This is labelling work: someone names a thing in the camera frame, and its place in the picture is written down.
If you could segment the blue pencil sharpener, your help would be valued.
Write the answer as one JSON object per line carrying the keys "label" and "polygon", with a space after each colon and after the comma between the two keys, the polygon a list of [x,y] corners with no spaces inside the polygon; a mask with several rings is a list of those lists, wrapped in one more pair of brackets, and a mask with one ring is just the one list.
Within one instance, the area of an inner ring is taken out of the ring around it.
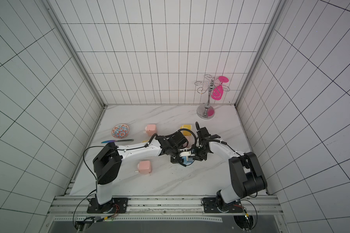
{"label": "blue pencil sharpener", "polygon": [[181,161],[186,167],[190,166],[194,162],[193,158],[190,156],[182,157]]}

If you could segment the pink sharpener bottom row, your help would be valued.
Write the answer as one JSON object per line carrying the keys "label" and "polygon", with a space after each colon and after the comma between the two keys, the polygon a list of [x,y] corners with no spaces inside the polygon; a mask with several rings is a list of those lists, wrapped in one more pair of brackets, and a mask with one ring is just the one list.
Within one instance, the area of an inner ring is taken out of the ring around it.
{"label": "pink sharpener bottom row", "polygon": [[149,160],[140,161],[137,165],[137,173],[147,175],[152,173],[152,163]]}

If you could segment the pink sharpener row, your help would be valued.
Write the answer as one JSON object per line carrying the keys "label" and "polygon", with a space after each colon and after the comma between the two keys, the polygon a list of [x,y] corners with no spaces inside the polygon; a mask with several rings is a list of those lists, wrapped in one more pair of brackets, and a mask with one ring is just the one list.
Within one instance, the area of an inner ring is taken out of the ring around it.
{"label": "pink sharpener row", "polygon": [[149,160],[140,161],[137,165],[137,173],[147,175],[152,173],[152,163]]}
{"label": "pink sharpener row", "polygon": [[157,126],[155,124],[148,124],[145,127],[145,133],[148,136],[152,136],[157,133]]}

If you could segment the pink sharpener top row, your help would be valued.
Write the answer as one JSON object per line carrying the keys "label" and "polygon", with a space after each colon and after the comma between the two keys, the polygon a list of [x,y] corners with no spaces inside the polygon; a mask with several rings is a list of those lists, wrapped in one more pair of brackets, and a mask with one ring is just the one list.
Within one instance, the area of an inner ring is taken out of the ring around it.
{"label": "pink sharpener top row", "polygon": [[157,133],[157,126],[155,124],[148,124],[145,127],[145,133],[148,136],[152,136]]}

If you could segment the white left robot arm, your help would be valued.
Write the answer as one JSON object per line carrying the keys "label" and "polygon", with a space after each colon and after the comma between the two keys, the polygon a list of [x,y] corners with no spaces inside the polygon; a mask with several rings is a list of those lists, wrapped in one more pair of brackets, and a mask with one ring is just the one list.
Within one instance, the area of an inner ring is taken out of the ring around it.
{"label": "white left robot arm", "polygon": [[110,184],[117,178],[123,162],[169,155],[185,166],[180,154],[186,151],[192,152],[196,146],[197,136],[188,129],[179,129],[167,136],[154,134],[146,143],[128,146],[108,143],[93,159],[97,203],[106,204],[112,199]]}

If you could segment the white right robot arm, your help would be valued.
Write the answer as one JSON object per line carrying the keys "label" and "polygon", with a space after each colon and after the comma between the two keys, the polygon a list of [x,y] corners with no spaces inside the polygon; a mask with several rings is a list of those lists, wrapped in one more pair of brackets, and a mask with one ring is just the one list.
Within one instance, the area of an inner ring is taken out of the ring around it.
{"label": "white right robot arm", "polygon": [[209,134],[208,130],[195,124],[197,129],[194,149],[195,159],[203,161],[212,153],[228,161],[230,184],[217,192],[220,206],[231,204],[245,197],[267,189],[267,181],[258,158],[253,152],[239,152],[223,141],[218,135]]}

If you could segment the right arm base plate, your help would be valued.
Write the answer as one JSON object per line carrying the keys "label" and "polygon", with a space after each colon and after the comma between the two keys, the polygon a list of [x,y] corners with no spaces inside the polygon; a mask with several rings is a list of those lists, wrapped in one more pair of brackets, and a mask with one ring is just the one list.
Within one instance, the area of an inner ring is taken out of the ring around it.
{"label": "right arm base plate", "polygon": [[205,213],[243,213],[240,202],[225,203],[220,197],[203,198],[201,204]]}

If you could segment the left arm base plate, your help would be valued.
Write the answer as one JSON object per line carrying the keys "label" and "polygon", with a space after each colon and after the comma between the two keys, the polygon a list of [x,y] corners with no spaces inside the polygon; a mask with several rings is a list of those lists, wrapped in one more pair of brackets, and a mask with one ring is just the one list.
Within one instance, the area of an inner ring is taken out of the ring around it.
{"label": "left arm base plate", "polygon": [[124,214],[128,206],[128,198],[112,198],[110,201],[99,204],[97,198],[89,201],[88,214]]}

